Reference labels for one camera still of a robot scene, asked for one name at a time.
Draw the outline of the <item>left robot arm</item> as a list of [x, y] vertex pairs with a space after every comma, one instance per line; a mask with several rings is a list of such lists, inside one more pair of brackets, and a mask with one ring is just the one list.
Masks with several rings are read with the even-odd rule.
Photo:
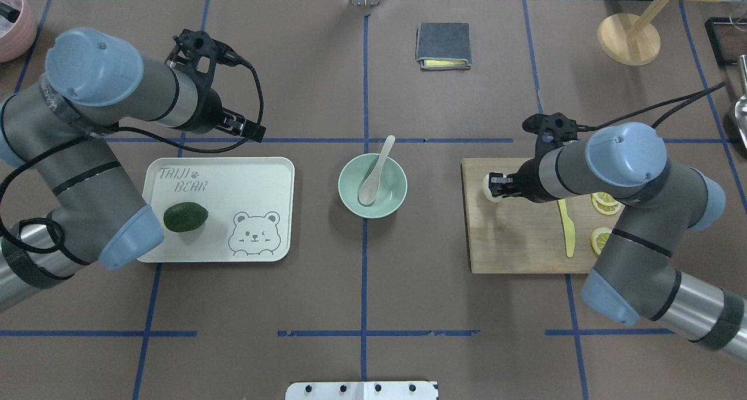
[[222, 107], [217, 65], [256, 69], [205, 31], [183, 30], [165, 62], [96, 29], [61, 33], [35, 86], [2, 102], [2, 159], [44, 179], [58, 208], [2, 225], [2, 310], [51, 289], [96, 262], [119, 269], [165, 240], [152, 207], [105, 137], [124, 118], [195, 134], [211, 130], [261, 142], [262, 119]]

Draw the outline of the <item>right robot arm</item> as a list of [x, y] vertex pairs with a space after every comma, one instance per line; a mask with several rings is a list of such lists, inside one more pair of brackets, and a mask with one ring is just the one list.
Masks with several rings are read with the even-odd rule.
[[653, 127], [632, 121], [571, 144], [539, 137], [533, 158], [515, 173], [485, 175], [482, 188], [493, 202], [608, 193], [623, 208], [582, 288], [585, 304], [621, 325], [657, 321], [691, 344], [745, 362], [745, 299], [671, 265], [686, 232], [721, 217], [725, 192], [670, 159]]

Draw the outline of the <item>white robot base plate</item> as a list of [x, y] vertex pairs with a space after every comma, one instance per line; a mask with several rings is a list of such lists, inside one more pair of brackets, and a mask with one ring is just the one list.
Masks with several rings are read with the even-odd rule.
[[296, 382], [285, 399], [438, 399], [438, 383], [431, 381]]

